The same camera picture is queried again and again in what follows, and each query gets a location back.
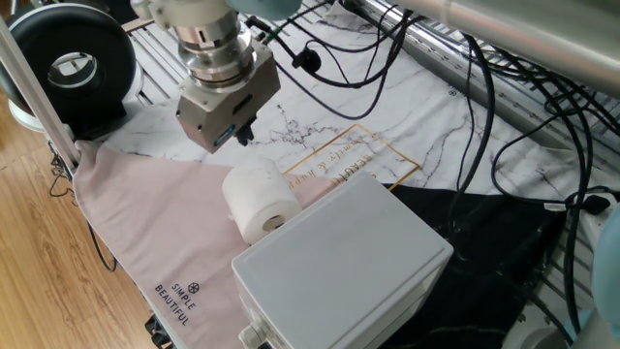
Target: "pink cloth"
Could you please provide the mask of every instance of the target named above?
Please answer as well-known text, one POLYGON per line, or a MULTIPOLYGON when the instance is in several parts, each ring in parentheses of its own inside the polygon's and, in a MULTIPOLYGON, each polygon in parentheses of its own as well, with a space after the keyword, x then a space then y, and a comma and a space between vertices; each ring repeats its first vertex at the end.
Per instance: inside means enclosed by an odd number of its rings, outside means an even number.
MULTIPOLYGON (((248 321, 231 261, 248 245, 222 194, 231 168, 77 147, 82 212, 183 344, 240 348, 237 335, 248 321)), ((307 184, 294 190, 304 207, 329 181, 307 184)))

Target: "wooden floor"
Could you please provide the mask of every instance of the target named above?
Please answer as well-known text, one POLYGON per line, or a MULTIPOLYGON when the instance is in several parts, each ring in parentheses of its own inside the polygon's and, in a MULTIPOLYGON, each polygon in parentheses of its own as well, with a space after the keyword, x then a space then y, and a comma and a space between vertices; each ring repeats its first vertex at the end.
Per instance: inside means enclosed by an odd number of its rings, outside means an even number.
POLYGON ((101 266, 71 197, 48 194, 51 158, 0 91, 0 348, 154 348, 137 287, 101 266))

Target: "black cloth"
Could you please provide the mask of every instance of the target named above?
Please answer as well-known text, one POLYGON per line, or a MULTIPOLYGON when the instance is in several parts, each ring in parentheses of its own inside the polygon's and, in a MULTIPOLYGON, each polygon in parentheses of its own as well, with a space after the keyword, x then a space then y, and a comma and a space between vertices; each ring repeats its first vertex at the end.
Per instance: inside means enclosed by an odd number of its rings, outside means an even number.
MULTIPOLYGON (((405 186, 392 193, 442 237, 454 192, 405 186)), ((454 220, 455 252, 423 307, 381 348, 501 348, 557 244, 565 215, 505 196, 465 194, 454 220)))
POLYGON ((132 9, 130 0, 96 0, 105 4, 107 12, 116 19, 117 22, 125 24, 136 18, 138 15, 132 9))

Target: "gold rectangle border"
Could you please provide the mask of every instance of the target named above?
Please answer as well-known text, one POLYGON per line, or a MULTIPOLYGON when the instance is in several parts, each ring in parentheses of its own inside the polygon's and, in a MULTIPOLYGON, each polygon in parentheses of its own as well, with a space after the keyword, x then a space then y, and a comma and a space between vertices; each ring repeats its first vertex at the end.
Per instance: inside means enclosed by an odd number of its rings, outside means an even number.
POLYGON ((403 175, 400 179, 398 179, 398 181, 396 181, 392 186, 389 187, 389 191, 391 191, 392 189, 394 189, 395 187, 398 186, 398 184, 402 183, 405 179, 407 179, 407 177, 409 177, 410 175, 412 175, 415 171, 419 170, 421 168, 421 166, 411 160, 410 158, 408 158, 407 156, 403 155, 403 153, 401 153, 400 151, 394 149, 393 146, 391 146, 390 143, 380 139, 379 137, 377 137, 377 135, 375 135, 374 133, 370 132, 367 128, 363 127, 360 124, 353 124, 351 127, 349 127, 348 129, 346 129, 345 131, 343 131, 342 133, 340 133, 340 135, 336 136, 335 138, 333 138, 331 141, 325 143, 324 145, 322 145, 320 148, 318 148, 317 150, 313 151, 312 154, 304 157, 303 159, 301 159, 301 161, 299 161, 298 163, 294 164, 292 167, 290 167, 288 170, 284 171, 284 175, 288 175, 292 170, 294 170, 297 166, 301 165, 302 163, 304 163, 306 160, 310 159, 311 157, 313 157, 314 155, 316 155, 317 153, 319 153, 321 150, 325 149, 327 146, 329 146, 330 144, 336 142, 339 138, 341 138, 342 136, 346 135, 347 133, 349 133, 351 130, 353 130, 354 127, 359 127, 362 131, 365 131, 367 134, 369 134, 370 136, 372 136, 372 138, 374 138, 375 140, 387 145, 387 147, 389 147, 393 152, 395 152, 396 154, 400 155, 403 159, 405 159, 406 161, 409 161, 410 163, 414 164, 415 167, 409 171, 408 173, 406 173, 405 175, 403 175))

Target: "white pole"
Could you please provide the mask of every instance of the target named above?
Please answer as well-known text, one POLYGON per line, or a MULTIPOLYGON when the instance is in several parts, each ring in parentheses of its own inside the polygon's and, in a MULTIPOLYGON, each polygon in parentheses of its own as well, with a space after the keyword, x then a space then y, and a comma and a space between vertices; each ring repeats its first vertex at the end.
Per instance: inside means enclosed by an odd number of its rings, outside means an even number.
POLYGON ((11 0, 11 15, 14 15, 19 9, 19 0, 11 0))
POLYGON ((9 72, 30 110, 41 121, 69 170, 73 170, 79 162, 78 149, 62 126, 56 110, 30 69, 4 20, 0 20, 0 62, 9 72))

